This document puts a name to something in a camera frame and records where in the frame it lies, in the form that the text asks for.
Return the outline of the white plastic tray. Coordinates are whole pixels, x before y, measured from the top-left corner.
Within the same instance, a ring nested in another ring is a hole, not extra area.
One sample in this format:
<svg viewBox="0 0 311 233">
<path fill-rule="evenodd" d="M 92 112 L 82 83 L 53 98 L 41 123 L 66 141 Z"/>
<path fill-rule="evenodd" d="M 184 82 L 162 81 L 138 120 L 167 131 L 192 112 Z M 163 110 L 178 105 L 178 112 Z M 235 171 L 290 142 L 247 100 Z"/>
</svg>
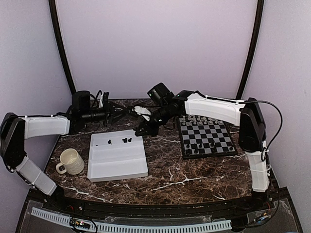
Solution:
<svg viewBox="0 0 311 233">
<path fill-rule="evenodd" d="M 123 138 L 132 142 L 123 143 Z M 148 175 L 143 137 L 134 130 L 95 133 L 91 136 L 87 178 L 91 182 L 141 178 Z"/>
</svg>

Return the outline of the tall black piece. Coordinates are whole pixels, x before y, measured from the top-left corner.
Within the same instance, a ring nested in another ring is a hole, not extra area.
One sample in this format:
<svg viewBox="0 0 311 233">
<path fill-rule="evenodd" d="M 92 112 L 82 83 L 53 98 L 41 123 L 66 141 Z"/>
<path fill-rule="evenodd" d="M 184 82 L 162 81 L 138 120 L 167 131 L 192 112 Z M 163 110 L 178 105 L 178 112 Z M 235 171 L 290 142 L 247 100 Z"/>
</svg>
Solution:
<svg viewBox="0 0 311 233">
<path fill-rule="evenodd" d="M 191 145 L 191 148 L 193 149 L 193 153 L 194 153 L 194 154 L 197 154 L 197 153 L 198 153 L 197 144 L 192 144 L 192 145 Z"/>
</svg>

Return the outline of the black grey chessboard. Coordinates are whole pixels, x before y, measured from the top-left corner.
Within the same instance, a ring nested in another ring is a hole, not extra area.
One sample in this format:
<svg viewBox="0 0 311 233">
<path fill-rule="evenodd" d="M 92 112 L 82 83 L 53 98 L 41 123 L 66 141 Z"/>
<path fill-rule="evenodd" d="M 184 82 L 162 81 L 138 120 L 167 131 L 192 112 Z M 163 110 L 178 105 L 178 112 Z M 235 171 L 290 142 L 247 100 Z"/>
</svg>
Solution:
<svg viewBox="0 0 311 233">
<path fill-rule="evenodd" d="M 225 123 L 220 126 L 181 126 L 179 124 L 179 118 L 176 120 L 176 125 L 179 131 L 183 159 L 199 159 L 214 156 L 236 156 L 238 154 Z M 211 152 L 212 147 L 210 144 L 212 141 L 215 142 L 214 147 L 217 148 L 217 153 Z M 193 153 L 193 149 L 191 148 L 192 144 L 197 144 L 197 154 Z M 192 150 L 192 155 L 186 155 L 185 150 L 188 149 Z"/>
</svg>

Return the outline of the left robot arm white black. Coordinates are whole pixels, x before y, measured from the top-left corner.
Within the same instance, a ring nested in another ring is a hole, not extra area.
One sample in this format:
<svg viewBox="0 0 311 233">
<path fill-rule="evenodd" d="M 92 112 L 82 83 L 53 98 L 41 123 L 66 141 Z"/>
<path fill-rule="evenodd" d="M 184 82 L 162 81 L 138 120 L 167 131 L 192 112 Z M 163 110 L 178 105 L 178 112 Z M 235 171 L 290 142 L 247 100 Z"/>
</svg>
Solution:
<svg viewBox="0 0 311 233">
<path fill-rule="evenodd" d="M 24 141 L 33 137 L 75 134 L 87 123 L 113 124 L 126 115 L 128 108 L 108 99 L 109 93 L 94 96 L 89 91 L 72 95 L 71 106 L 65 113 L 54 115 L 18 116 L 7 113 L 0 126 L 0 155 L 11 173 L 17 172 L 29 185 L 50 196 L 49 203 L 57 211 L 69 207 L 64 190 L 49 178 L 25 151 Z"/>
</svg>

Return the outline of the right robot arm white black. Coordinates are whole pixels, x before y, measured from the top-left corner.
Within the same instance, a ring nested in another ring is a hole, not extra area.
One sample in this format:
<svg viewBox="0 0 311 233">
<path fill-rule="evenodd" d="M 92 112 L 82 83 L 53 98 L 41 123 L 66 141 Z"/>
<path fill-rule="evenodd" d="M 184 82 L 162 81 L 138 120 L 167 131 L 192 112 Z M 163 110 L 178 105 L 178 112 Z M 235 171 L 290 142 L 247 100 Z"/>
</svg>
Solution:
<svg viewBox="0 0 311 233">
<path fill-rule="evenodd" d="M 230 100 L 209 97 L 198 90 L 182 90 L 174 95 L 164 83 L 159 83 L 148 92 L 159 109 L 150 112 L 141 106 L 133 107 L 133 112 L 143 119 L 135 130 L 136 136 L 156 136 L 159 127 L 178 115 L 209 117 L 228 122 L 239 127 L 239 146 L 246 153 L 255 195 L 248 199 L 248 207 L 259 210 L 267 202 L 264 194 L 269 187 L 267 153 L 270 143 L 266 142 L 266 123 L 255 98 Z"/>
</svg>

